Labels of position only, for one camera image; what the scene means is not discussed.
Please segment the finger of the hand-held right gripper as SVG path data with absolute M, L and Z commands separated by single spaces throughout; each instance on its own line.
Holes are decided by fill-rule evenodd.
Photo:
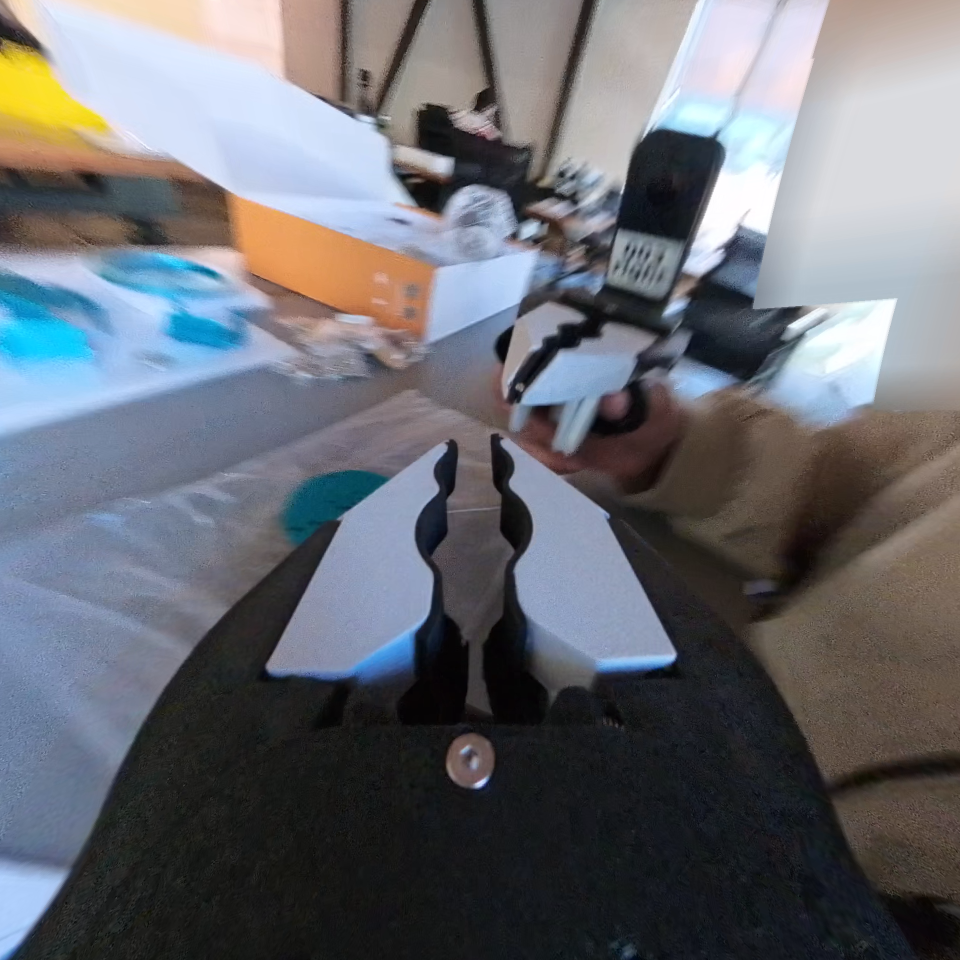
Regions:
M 580 311 L 546 302 L 501 335 L 501 398 L 509 409 L 510 433 L 520 433 L 537 408 L 578 401 L 575 352 L 585 323 Z
M 648 346 L 647 331 L 609 323 L 595 338 L 560 347 L 522 380 L 521 412 L 547 408 L 554 424 L 551 450 L 574 454 L 591 432 L 603 400 L 627 386 Z

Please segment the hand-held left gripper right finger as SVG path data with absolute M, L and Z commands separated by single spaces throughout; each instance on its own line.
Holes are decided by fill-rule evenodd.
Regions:
M 509 438 L 490 438 L 510 547 L 488 636 L 488 692 L 535 681 L 555 694 L 673 666 L 677 650 L 606 510 Z

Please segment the blue round metal plate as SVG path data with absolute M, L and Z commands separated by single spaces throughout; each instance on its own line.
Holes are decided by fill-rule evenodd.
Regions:
M 315 475 L 296 486 L 279 514 L 279 525 L 293 546 L 306 542 L 320 527 L 337 522 L 388 482 L 367 470 L 341 470 Z

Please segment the person's right forearm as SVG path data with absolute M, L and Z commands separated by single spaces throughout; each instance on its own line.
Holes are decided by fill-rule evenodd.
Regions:
M 752 579 L 787 582 L 844 425 L 811 428 L 743 390 L 710 393 L 679 413 L 678 438 L 628 501 Z

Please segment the person's right hand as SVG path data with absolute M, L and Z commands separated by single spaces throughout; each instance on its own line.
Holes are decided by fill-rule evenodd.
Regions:
M 655 484 L 687 429 L 686 409 L 668 384 L 647 380 L 643 391 L 647 416 L 641 426 L 615 436 L 588 435 L 573 454 L 553 449 L 555 426 L 544 411 L 531 414 L 511 438 L 556 474 L 600 474 L 622 494 L 641 493 Z

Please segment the large window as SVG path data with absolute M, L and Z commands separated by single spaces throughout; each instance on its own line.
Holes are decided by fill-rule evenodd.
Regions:
M 649 123 L 718 138 L 706 216 L 769 230 L 827 1 L 698 2 Z

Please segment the black office chair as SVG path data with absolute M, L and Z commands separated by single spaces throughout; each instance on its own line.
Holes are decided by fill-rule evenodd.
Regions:
M 772 378 L 801 339 L 831 316 L 825 307 L 754 305 L 765 243 L 765 234 L 739 226 L 681 311 L 684 358 L 741 382 Z
M 515 207 L 523 207 L 529 201 L 534 158 L 530 145 L 470 137 L 462 150 L 463 183 L 498 189 L 510 197 Z
M 458 131 L 447 106 L 425 103 L 419 107 L 415 114 L 415 145 L 441 158 L 430 163 L 436 167 L 441 183 L 452 183 L 460 156 Z

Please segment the pile of screw bags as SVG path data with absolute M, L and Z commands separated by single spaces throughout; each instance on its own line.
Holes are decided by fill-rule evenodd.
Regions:
M 404 371 L 420 363 L 428 347 L 408 332 L 379 326 L 361 315 L 275 317 L 269 331 L 293 349 L 276 364 L 297 382 L 370 378 L 379 370 Z

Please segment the clear plastic bag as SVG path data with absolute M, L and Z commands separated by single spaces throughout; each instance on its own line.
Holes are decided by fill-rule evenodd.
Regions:
M 282 508 L 306 480 L 392 476 L 459 447 L 436 552 L 447 611 L 478 645 L 506 542 L 481 422 L 413 390 L 194 483 L 116 500 L 2 548 L 2 858 L 77 857 L 151 707 L 199 640 L 292 550 Z

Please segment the white foam sheet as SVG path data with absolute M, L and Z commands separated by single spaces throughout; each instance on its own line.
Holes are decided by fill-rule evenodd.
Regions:
M 1 422 L 6 437 L 207 381 L 269 368 L 293 348 L 265 325 L 269 298 L 245 281 L 243 259 L 219 247 L 141 246 L 88 250 L 2 247 L 3 271 L 61 286 L 102 305 L 112 333 L 59 318 L 18 318 L 2 308 L 2 328 L 66 322 L 95 353 L 88 364 L 17 367 L 1 356 Z M 191 346 L 166 335 L 169 312 L 234 309 L 247 319 L 246 344 L 233 350 Z

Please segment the white instruction manual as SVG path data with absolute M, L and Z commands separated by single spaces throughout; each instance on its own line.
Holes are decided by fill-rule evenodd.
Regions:
M 14 955 L 63 887 L 69 870 L 1 859 L 1 958 Z

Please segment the wooden top table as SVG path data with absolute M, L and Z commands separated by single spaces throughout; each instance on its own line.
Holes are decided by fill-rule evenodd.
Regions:
M 1 133 L 1 167 L 34 173 L 91 174 L 206 184 L 186 166 L 162 158 L 103 150 L 83 140 L 60 142 L 30 133 Z

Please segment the yellow box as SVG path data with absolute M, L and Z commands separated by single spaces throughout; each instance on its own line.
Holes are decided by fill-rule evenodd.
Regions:
M 2 39 L 2 138 L 67 144 L 84 134 L 108 135 L 110 125 L 72 98 L 38 51 Z

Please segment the blue small U bracket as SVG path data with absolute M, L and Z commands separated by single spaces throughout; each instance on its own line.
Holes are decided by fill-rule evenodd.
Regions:
M 175 307 L 166 319 L 166 335 L 191 347 L 238 350 L 248 341 L 248 320 L 245 314 L 234 309 L 190 311 Z

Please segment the blue round-ended flat bracket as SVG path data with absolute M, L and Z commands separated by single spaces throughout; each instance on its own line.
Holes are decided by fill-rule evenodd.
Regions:
M 31 280 L 19 273 L 1 272 L 1 305 L 20 319 L 60 319 L 82 327 L 113 333 L 102 304 L 70 289 Z

